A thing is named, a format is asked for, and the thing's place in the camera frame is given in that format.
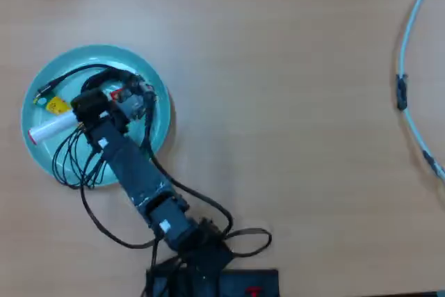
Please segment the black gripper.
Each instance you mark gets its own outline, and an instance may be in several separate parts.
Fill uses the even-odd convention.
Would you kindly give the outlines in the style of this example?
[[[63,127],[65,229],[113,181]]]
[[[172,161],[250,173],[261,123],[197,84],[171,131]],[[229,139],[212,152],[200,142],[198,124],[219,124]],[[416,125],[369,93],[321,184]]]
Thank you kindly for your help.
[[[87,139],[92,139],[93,131],[105,123],[110,123],[120,134],[129,131],[129,119],[101,90],[82,92],[71,101],[71,107],[83,125],[83,134]]]

